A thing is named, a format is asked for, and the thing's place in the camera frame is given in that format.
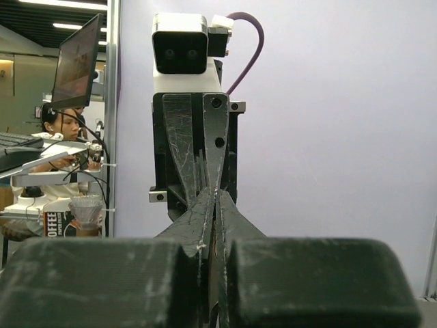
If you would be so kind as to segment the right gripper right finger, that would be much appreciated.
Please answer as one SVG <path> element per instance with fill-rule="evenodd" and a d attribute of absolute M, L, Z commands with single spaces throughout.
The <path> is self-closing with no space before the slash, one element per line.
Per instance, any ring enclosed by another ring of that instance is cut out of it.
<path fill-rule="evenodd" d="M 226 191 L 215 197 L 222 327 L 418 327 L 398 257 L 368 238 L 262 234 Z"/>

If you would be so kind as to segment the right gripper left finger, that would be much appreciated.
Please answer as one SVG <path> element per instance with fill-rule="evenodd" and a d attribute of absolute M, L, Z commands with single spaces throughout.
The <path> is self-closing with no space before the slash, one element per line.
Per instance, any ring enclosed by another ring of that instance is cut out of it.
<path fill-rule="evenodd" d="M 204 189 L 154 238 L 27 241 L 1 274 L 1 326 L 207 326 L 214 203 Z"/>

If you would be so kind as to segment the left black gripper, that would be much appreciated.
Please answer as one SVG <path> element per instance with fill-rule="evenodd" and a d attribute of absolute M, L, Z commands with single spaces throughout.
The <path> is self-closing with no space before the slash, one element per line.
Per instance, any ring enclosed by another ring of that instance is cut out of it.
<path fill-rule="evenodd" d="M 223 63 L 215 59 L 218 71 Z M 179 219 L 208 188 L 238 199 L 238 117 L 244 102 L 221 93 L 157 93 L 152 97 L 155 185 L 151 202 L 167 203 Z"/>

